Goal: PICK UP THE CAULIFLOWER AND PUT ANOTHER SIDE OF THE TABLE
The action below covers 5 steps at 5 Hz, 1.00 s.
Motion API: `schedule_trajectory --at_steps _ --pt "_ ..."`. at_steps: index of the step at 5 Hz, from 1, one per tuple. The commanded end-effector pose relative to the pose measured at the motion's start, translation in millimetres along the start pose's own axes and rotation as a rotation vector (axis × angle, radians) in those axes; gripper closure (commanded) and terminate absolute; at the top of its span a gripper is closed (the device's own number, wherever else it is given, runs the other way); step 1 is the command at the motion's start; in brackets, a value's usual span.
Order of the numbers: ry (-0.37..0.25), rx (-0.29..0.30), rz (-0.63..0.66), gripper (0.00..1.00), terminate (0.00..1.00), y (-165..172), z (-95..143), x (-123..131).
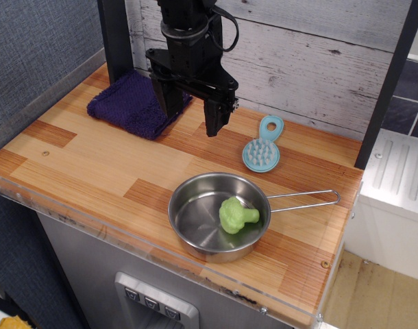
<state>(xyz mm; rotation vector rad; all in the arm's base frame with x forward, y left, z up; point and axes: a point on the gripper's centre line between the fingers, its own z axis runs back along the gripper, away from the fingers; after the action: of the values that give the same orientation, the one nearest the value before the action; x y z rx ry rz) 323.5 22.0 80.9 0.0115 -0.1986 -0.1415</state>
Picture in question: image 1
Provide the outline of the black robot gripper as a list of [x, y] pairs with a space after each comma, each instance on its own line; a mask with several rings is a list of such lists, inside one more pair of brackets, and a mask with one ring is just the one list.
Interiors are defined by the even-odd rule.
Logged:
[[165, 36], [166, 49], [151, 48], [146, 52], [158, 103], [171, 119], [184, 107], [183, 92], [203, 99], [206, 134], [215, 137], [238, 108], [238, 82], [221, 64], [223, 54], [236, 45], [224, 47], [221, 29], [186, 36], [174, 30]]

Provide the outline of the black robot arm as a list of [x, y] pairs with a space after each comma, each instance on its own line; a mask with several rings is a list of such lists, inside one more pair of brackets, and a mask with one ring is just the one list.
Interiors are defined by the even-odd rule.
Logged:
[[148, 49], [150, 78], [163, 112], [174, 117], [184, 106], [183, 94], [204, 101], [206, 134], [214, 137], [238, 107], [238, 82], [222, 67], [225, 52], [222, 20], [236, 19], [215, 1], [159, 1], [160, 29], [166, 49]]

